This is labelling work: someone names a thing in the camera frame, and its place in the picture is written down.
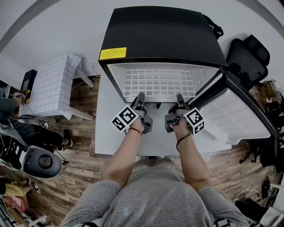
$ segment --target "white table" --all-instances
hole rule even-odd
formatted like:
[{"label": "white table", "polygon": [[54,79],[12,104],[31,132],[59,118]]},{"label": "white table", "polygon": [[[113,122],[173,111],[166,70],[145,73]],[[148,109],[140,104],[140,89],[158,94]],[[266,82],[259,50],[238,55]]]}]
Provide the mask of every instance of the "white table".
[{"label": "white table", "polygon": [[93,116],[70,107],[73,76],[77,69],[81,78],[90,86],[94,84],[80,70],[81,57],[66,54],[37,68],[30,103],[20,106],[19,116],[32,114],[37,117],[72,115],[93,120]]},{"label": "white table", "polygon": [[[96,153],[114,154],[120,146],[125,134],[124,132],[120,133],[112,125],[111,120],[125,105],[108,77],[102,73],[96,114]],[[172,103],[162,103],[159,110],[156,110],[155,103],[145,104],[147,113],[153,119],[153,128],[152,132],[142,136],[138,155],[178,155],[175,135],[174,133],[167,133],[165,129],[164,117],[172,105]],[[204,156],[232,148],[231,145],[214,138],[205,130],[193,139],[198,151]]]}]

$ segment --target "refrigerator door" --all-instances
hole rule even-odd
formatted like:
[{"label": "refrigerator door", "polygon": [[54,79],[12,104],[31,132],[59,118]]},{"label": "refrigerator door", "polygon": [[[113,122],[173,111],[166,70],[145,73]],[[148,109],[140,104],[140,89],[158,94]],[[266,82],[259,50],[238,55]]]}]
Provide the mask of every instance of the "refrigerator door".
[{"label": "refrigerator door", "polygon": [[235,145],[242,139],[277,138],[279,134],[261,106],[230,72],[189,104],[190,109],[194,107],[205,119],[205,129],[227,144]]}]

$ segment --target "person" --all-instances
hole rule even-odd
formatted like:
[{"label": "person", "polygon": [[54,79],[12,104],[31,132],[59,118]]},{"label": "person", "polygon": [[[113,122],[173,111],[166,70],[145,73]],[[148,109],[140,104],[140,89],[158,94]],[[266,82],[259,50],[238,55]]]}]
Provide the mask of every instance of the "person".
[{"label": "person", "polygon": [[[229,223],[226,226],[249,226],[228,197],[212,186],[192,135],[178,145],[182,172],[170,159],[157,159],[153,166],[144,160],[134,163],[143,130],[141,120],[135,120],[101,180],[86,189],[62,227],[211,227],[219,220]],[[177,140],[187,135],[186,120],[181,117],[173,130]]]},{"label": "person", "polygon": [[0,183],[0,195],[5,197],[25,196],[30,190],[34,190],[37,194],[41,194],[39,186],[36,182],[31,183],[31,179],[27,178],[17,185],[16,182]]},{"label": "person", "polygon": [[12,114],[24,100],[24,94],[16,98],[0,99],[0,134],[12,136],[28,146],[38,146],[50,152],[63,150],[62,145],[70,147],[73,145],[71,134],[67,129],[64,130],[62,137],[39,125],[21,123],[13,118]]}]

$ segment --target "black pants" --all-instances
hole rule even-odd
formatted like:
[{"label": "black pants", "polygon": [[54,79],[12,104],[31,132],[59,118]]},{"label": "black pants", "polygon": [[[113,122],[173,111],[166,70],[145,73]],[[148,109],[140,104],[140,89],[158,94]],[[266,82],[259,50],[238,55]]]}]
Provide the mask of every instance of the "black pants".
[{"label": "black pants", "polygon": [[58,133],[52,132],[38,125],[32,126],[36,133],[33,142],[29,145],[38,146],[53,153],[52,145],[60,146],[62,144],[63,138]]}]

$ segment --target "wooden floor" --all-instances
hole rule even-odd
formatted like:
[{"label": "wooden floor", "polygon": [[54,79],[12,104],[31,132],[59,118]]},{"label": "wooden floor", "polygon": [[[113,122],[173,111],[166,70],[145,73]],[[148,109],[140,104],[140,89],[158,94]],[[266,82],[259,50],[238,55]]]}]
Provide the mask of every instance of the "wooden floor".
[{"label": "wooden floor", "polygon": [[[49,180],[35,180],[42,194],[28,194],[30,204],[29,215],[39,217],[47,215],[47,222],[59,226],[66,213],[75,205],[83,191],[91,184],[100,180],[110,156],[95,154],[95,116],[99,79],[94,80],[95,87],[90,88],[82,84],[72,90],[71,106],[94,116],[93,121],[72,117],[70,121],[63,117],[57,117],[56,124],[50,124],[50,129],[63,134],[63,129],[68,128],[74,136],[74,146],[62,152],[64,158],[69,161],[65,170],[60,175]],[[227,153],[204,157],[214,185],[223,190],[230,199],[233,199],[244,190],[259,191],[266,176],[278,183],[278,176],[272,172],[271,167],[263,168],[259,163],[251,163],[249,158],[243,164],[239,160],[249,150],[243,143],[229,150]],[[177,158],[173,161],[180,165]],[[13,180],[23,179],[20,172],[12,172],[1,167],[4,175]],[[257,201],[257,192],[245,191]]]}]

